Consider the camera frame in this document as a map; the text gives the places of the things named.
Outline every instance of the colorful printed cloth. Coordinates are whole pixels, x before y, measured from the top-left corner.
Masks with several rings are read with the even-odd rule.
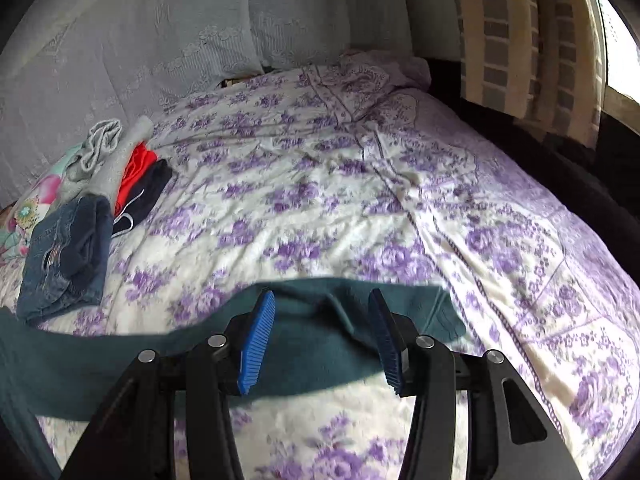
[[[12,202],[8,206],[6,206],[2,211],[0,211],[0,228],[4,227],[5,222],[9,218],[9,213],[14,208],[15,202]]]
[[[112,241],[101,306],[43,328],[167,332],[263,280],[441,285],[467,329],[452,347],[502,350],[583,477],[599,478],[640,420],[640,290],[584,222],[426,94],[428,81],[423,60],[357,54],[181,101],[148,143],[176,175]],[[19,287],[18,262],[0,269],[3,304]],[[234,410],[244,475],[396,480],[412,405],[380,375]],[[65,463],[84,425],[40,423]],[[176,442],[186,478],[184,428]]]
[[[42,220],[51,203],[66,165],[74,157],[80,144],[73,146],[57,161],[47,173],[25,193],[9,213],[6,226],[0,228],[0,267],[13,258],[25,257],[29,250],[33,228]]]

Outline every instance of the folded jeans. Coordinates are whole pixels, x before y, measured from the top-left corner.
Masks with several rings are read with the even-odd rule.
[[[18,319],[38,324],[99,305],[112,228],[111,205],[100,195],[74,199],[37,224],[24,264]]]

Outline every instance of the dark green cloth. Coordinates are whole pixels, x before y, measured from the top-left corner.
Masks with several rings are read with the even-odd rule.
[[[449,293],[439,286],[404,286],[316,278],[257,283],[234,295],[202,322],[162,335],[77,337],[43,332],[0,309],[0,415],[21,449],[54,476],[60,470],[34,419],[89,420],[115,381],[146,348],[185,352],[229,320],[248,312],[263,288],[276,297],[276,319],[258,383],[243,401],[304,394],[382,370],[366,318],[380,288],[392,312],[442,342],[464,335]]]

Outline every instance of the folded clothes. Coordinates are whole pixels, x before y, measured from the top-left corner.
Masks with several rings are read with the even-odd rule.
[[[121,136],[122,124],[117,119],[100,121],[92,126],[80,149],[67,163],[56,199],[47,214],[52,214],[78,196],[91,180],[98,164],[115,151]]]
[[[81,146],[76,144],[66,150],[60,160],[14,203],[6,222],[0,222],[0,267],[14,258],[27,255],[33,228],[47,215],[56,199],[65,169]]]
[[[131,153],[140,142],[149,140],[153,132],[154,124],[151,120],[144,115],[138,117],[133,126],[122,135],[118,147],[107,157],[100,170],[94,173],[80,195],[94,194],[107,197],[113,213],[122,176],[131,158]]]
[[[18,319],[37,324],[99,305],[112,226],[111,205],[98,195],[77,198],[39,222],[22,273]]]
[[[128,233],[146,218],[172,174],[164,159],[157,160],[145,171],[131,187],[122,211],[113,221],[113,237]]]
[[[124,170],[120,189],[118,190],[114,211],[116,216],[120,214],[122,208],[128,202],[127,198],[129,197],[131,187],[140,180],[145,174],[145,171],[148,170],[149,166],[156,160],[158,160],[158,156],[151,150],[148,150],[142,142],[135,147],[133,153],[131,153],[127,167]]]
[[[151,138],[153,129],[146,116],[140,116],[128,130],[123,130],[117,119],[97,123],[82,144],[79,158],[66,167],[47,215],[76,197],[89,194],[107,197],[113,213],[131,153],[140,142]]]

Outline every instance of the metal bolt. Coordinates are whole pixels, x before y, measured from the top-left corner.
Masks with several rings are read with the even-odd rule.
[[[489,350],[486,354],[486,358],[497,365],[504,361],[504,355],[502,355],[502,353],[498,352],[497,350]]]
[[[156,358],[156,353],[153,350],[143,350],[138,354],[138,361],[141,363],[150,363]]]
[[[222,334],[212,335],[208,340],[207,344],[212,348],[221,348],[226,344],[226,337]]]
[[[415,343],[420,348],[433,348],[433,346],[436,344],[435,341],[428,335],[419,335],[417,338],[415,338]]]

